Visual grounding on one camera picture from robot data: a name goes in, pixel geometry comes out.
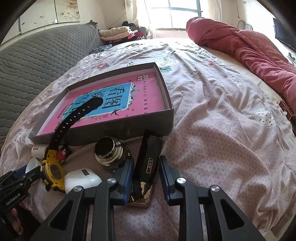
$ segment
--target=black watch strap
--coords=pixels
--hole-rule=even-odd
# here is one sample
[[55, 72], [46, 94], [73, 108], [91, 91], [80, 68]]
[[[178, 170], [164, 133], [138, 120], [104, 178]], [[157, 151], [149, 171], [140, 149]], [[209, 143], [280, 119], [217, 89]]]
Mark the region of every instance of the black watch strap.
[[77, 109], [72, 111], [57, 127], [53, 137], [50, 140], [47, 150], [58, 150], [63, 137], [65, 136], [66, 132], [70, 129], [70, 127], [74, 125], [78, 120], [80, 120], [80, 118], [84, 117], [91, 111], [97, 109], [102, 104], [103, 99], [101, 97], [93, 97], [90, 100], [83, 103]]

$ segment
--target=white cup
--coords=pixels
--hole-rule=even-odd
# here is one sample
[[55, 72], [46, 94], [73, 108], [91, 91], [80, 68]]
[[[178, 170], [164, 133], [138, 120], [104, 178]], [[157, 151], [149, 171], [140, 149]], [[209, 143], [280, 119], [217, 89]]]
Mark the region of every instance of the white cup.
[[35, 167], [37, 166], [41, 166], [41, 163], [36, 159], [36, 158], [32, 158], [29, 162], [28, 165], [26, 167], [26, 172], [29, 172], [31, 170], [33, 170]]
[[44, 158], [46, 148], [47, 146], [44, 146], [44, 145], [33, 146], [31, 150], [32, 157], [42, 160]]

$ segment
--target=dark patterned cloth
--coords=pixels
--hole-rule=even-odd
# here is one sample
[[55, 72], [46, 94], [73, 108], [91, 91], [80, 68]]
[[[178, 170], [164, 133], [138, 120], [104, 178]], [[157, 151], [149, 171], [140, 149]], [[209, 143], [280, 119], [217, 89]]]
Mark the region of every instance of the dark patterned cloth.
[[112, 44], [109, 44], [109, 45], [105, 45], [105, 46], [100, 46], [92, 51], [89, 52], [89, 54], [92, 54], [92, 53], [102, 53], [108, 49], [111, 49], [112, 48]]

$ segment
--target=television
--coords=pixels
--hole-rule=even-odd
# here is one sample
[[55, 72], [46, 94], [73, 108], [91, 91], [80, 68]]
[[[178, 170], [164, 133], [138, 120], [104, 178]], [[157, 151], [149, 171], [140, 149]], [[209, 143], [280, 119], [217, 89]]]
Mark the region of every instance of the television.
[[279, 40], [281, 43], [283, 43], [290, 49], [296, 51], [296, 43], [287, 33], [285, 27], [276, 18], [274, 18], [274, 32], [277, 40]]

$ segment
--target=curtain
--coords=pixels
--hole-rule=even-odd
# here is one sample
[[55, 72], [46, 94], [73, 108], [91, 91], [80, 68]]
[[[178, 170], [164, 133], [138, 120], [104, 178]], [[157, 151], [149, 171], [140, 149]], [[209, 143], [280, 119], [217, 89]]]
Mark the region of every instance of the curtain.
[[148, 0], [125, 0], [128, 23], [134, 23], [147, 29], [147, 38], [156, 38], [155, 28], [152, 25]]
[[208, 0], [210, 18], [222, 22], [221, 0]]

